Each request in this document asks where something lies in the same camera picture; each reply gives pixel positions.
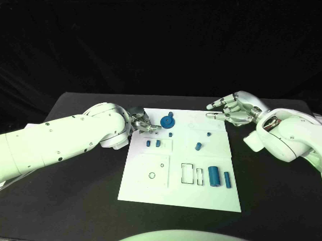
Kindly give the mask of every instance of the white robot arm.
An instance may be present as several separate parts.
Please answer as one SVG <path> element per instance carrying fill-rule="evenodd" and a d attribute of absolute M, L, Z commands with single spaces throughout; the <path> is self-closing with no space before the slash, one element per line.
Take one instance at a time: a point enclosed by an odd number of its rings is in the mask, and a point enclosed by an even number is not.
<path fill-rule="evenodd" d="M 261 99 L 245 91 L 227 95 L 210 105 L 225 105 L 225 113 L 207 118 L 229 121 L 235 126 L 256 123 L 256 130 L 245 138 L 253 151 L 263 148 L 285 162 L 302 156 L 322 172 L 322 124 L 308 114 L 291 110 L 271 110 Z"/>
<path fill-rule="evenodd" d="M 0 135 L 0 183 L 30 171 L 102 147 L 122 148 L 135 130 L 161 127 L 150 123 L 141 107 L 130 112 L 115 104 L 101 103 L 83 114 L 56 119 Z"/>

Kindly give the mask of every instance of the small blue object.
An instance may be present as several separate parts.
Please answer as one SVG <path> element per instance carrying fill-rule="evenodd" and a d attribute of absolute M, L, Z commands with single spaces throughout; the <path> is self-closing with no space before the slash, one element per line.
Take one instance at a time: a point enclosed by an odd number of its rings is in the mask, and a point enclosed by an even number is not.
<path fill-rule="evenodd" d="M 197 150 L 197 151 L 200 150 L 202 145 L 203 145 L 203 144 L 199 142 L 197 145 L 196 145 L 196 150 Z"/>
<path fill-rule="evenodd" d="M 219 168 L 209 167 L 209 174 L 210 174 L 210 186 L 219 187 L 220 186 Z"/>
<path fill-rule="evenodd" d="M 225 172 L 225 182 L 226 182 L 226 187 L 227 187 L 227 188 L 232 188 L 232 182 L 230 182 L 229 172 Z"/>
<path fill-rule="evenodd" d="M 176 120 L 174 120 L 174 114 L 173 114 L 173 112 L 170 112 L 168 115 L 163 117 L 160 123 L 161 123 L 161 126 L 163 126 L 166 129 L 170 129 L 170 128 L 174 127 Z"/>

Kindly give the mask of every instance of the black table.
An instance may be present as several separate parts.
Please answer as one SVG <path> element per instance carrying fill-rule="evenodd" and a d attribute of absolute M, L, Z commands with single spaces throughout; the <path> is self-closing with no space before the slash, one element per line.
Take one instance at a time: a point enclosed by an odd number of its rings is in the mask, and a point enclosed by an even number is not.
<path fill-rule="evenodd" d="M 206 110 L 217 98 L 65 93 L 46 121 L 101 102 L 122 107 Z M 311 114 L 299 100 L 263 100 Z M 226 123 L 242 213 L 118 201 L 128 147 L 101 148 L 37 170 L 0 193 L 0 236 L 26 240 L 119 240 L 164 229 L 217 232 L 249 240 L 322 240 L 320 172 L 243 142 L 255 124 Z"/>

